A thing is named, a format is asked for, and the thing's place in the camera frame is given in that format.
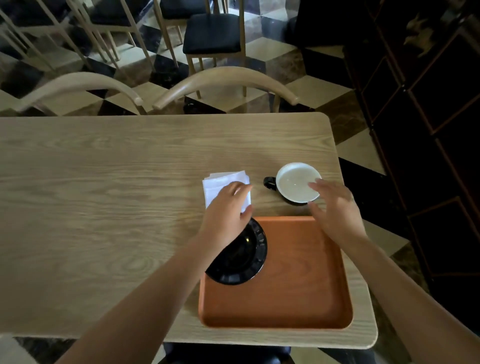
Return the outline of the person's right hand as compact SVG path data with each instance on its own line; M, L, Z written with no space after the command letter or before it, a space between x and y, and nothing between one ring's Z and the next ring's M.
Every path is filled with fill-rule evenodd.
M309 183L309 187L317 191L325 201L328 215L327 236L341 248L347 250L354 242L369 241L361 212L357 206L352 192L344 185L317 179Z

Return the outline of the black saucer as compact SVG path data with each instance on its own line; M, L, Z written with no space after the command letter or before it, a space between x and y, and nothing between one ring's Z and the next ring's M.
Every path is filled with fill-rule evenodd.
M243 231L226 246L205 271L214 282L235 286L253 279L267 259L266 234L251 218Z

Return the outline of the beige chair black cushion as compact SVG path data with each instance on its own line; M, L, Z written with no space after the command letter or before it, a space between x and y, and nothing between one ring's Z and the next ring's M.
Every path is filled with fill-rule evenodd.
M105 55L120 70L120 55L113 39L113 33L125 33L133 45L139 45L151 70L154 64L140 33L142 21L159 4L159 0L98 0L88 8L84 0L67 0L75 20L91 37L91 41L100 57L106 62Z
M160 27L165 41L166 48L170 51L172 60L178 68L173 45L168 33L169 27L174 27L183 44L183 36L180 26L185 26L193 15L204 15L211 13L209 0L154 0L153 13Z
M157 364L295 364L289 346L164 343Z
M239 15L200 14L187 21L183 43L189 76L196 73L193 58L241 57L246 67L244 0L239 0Z
M75 10L70 0L7 0L0 1L0 34L5 36L7 30L14 33L22 45L33 50L50 70L53 66L40 50L32 43L27 34L35 37L59 34L69 47L80 57L89 70L93 70L90 62L67 33L70 14Z

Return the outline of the white paper napkin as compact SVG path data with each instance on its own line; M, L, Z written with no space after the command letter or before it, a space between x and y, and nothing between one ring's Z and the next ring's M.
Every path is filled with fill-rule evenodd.
M237 172L217 172L211 173L202 181L203 194L205 198L205 208L217 197L220 190L232 182L241 182L245 185L250 184L250 178L243 171Z

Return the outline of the black cup white inside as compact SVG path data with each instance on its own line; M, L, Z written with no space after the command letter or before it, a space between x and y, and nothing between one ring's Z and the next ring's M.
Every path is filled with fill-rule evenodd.
M311 165L292 162L281 167L275 177L265 177L263 185L278 192L289 204L303 206L315 201L320 194L309 186L321 179L321 174Z

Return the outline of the orange wooden tray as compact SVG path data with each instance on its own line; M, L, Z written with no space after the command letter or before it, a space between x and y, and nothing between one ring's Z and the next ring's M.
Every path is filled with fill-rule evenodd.
M211 328L342 330L353 308L342 253L312 216L259 216L268 252L261 271L229 286L201 279L198 316Z

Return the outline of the person's left hand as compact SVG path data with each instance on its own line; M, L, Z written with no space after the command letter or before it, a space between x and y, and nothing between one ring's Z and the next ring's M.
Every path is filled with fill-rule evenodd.
M217 197L206 208L199 230L199 237L205 241L213 257L226 248L243 231L246 225L240 221L243 207L253 186L235 181L220 190Z

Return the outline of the beige curved-back wooden chair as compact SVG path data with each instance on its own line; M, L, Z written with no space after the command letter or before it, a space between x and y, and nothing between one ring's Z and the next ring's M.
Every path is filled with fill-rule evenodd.
M58 76L22 97L11 109L21 113L55 95L99 89L113 89L124 94L134 104L140 115L147 115L143 107L143 99L133 88L114 78L94 72L72 72Z
M187 77L154 101L152 108L156 111L163 110L183 96L215 86L241 86L267 90L274 94L274 112L279 112L281 99L292 106L297 105L300 100L285 85L264 73L245 67L224 66L202 70Z

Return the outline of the person's right forearm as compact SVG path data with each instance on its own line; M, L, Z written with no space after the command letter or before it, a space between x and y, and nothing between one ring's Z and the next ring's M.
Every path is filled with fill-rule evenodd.
M366 236L334 239L355 264L414 364L480 364L480 337Z

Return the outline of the person's left forearm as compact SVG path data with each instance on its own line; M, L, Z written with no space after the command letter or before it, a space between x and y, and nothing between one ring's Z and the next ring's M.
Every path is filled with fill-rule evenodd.
M89 328L56 364L151 364L201 276L230 241L194 236Z

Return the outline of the dark wooden cabinet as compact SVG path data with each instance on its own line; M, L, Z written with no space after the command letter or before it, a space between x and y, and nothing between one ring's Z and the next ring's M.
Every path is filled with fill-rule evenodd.
M480 0L298 0L294 35L345 46L429 290L480 336Z

